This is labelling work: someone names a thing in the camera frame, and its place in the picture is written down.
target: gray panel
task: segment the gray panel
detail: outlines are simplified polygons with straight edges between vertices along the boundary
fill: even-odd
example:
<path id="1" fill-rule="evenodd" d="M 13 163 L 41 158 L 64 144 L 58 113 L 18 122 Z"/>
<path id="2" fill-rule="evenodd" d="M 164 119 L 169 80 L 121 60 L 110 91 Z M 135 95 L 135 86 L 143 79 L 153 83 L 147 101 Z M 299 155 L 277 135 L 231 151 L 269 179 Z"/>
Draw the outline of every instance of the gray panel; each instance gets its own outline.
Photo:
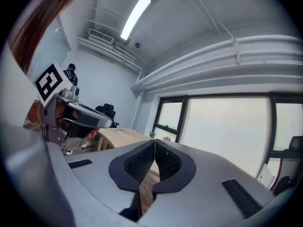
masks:
<path id="1" fill-rule="evenodd" d="M 69 155 L 65 159 L 68 163 L 84 159 L 91 160 L 92 164 L 74 168 L 72 171 L 88 191 L 106 206 L 119 213 L 123 209 L 130 207 L 134 193 L 118 188 L 108 173 L 109 163 L 115 157 L 123 155 L 146 142 L 148 140 L 100 152 Z"/>
<path id="2" fill-rule="evenodd" d="M 196 164 L 196 175 L 180 192 L 158 194 L 154 204 L 138 221 L 146 226 L 230 226 L 243 216 L 221 182 L 236 179 L 261 205 L 274 198 L 256 179 L 225 158 L 213 153 L 165 142 L 186 154 Z"/>
<path id="3" fill-rule="evenodd" d="M 59 185 L 71 205 L 78 227 L 138 226 L 107 208 L 82 185 L 68 166 L 58 145 L 47 143 L 47 146 Z"/>

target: black slot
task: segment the black slot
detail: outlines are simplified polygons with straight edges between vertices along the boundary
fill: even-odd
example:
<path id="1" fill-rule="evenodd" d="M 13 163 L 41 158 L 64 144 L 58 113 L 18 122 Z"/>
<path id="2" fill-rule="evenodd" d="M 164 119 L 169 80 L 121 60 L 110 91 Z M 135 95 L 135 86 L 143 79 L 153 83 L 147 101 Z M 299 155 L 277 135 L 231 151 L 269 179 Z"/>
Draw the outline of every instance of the black slot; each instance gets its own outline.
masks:
<path id="1" fill-rule="evenodd" d="M 237 205 L 244 218 L 249 218 L 262 209 L 262 207 L 235 179 L 224 181 L 222 182 L 222 185 Z"/>
<path id="2" fill-rule="evenodd" d="M 70 162 L 68 165 L 70 166 L 71 169 L 73 169 L 73 168 L 77 168 L 80 166 L 86 166 L 91 163 L 93 163 L 91 160 L 86 159 L 86 160 L 81 160 L 81 161 Z"/>

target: wooden table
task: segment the wooden table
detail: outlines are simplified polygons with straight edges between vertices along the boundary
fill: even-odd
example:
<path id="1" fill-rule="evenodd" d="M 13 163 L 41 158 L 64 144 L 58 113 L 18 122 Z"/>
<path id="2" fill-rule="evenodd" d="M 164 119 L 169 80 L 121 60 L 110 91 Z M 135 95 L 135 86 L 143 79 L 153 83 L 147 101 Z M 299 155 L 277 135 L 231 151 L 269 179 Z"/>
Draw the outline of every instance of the wooden table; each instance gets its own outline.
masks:
<path id="1" fill-rule="evenodd" d="M 97 151 L 105 150 L 107 144 L 114 148 L 127 146 L 144 140 L 152 140 L 152 138 L 142 135 L 133 129 L 99 129 L 100 140 L 98 143 Z M 156 162 L 153 163 L 151 170 L 159 173 Z"/>

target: fluorescent light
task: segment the fluorescent light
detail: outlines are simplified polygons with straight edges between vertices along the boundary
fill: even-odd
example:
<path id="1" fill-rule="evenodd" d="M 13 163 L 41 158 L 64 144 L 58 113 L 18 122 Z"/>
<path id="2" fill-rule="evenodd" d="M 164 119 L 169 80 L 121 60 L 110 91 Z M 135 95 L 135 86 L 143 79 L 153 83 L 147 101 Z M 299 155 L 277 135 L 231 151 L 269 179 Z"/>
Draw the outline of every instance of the fluorescent light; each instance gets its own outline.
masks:
<path id="1" fill-rule="evenodd" d="M 131 15 L 129 16 L 124 29 L 121 34 L 121 38 L 127 40 L 129 34 L 131 33 L 134 25 L 137 23 L 141 14 L 148 7 L 148 5 L 152 2 L 152 0 L 139 0 L 136 6 L 134 7 Z"/>

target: white wall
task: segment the white wall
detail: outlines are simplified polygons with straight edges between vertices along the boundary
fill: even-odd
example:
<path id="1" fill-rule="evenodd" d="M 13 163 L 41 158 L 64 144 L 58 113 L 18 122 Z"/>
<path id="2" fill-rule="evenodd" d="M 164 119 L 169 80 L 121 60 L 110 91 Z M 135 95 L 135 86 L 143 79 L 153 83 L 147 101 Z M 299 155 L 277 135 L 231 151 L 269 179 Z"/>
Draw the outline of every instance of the white wall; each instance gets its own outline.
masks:
<path id="1" fill-rule="evenodd" d="M 137 79 L 137 73 L 126 66 L 106 61 L 90 53 L 73 50 L 65 60 L 62 69 L 70 63 L 76 66 L 79 101 L 91 108 L 105 103 L 115 107 L 115 122 L 119 128 L 130 128 L 137 92 L 130 87 Z"/>
<path id="2" fill-rule="evenodd" d="M 94 0 L 74 0 L 59 15 L 71 50 L 77 49 L 77 36 L 84 33 L 85 18 L 91 18 Z"/>

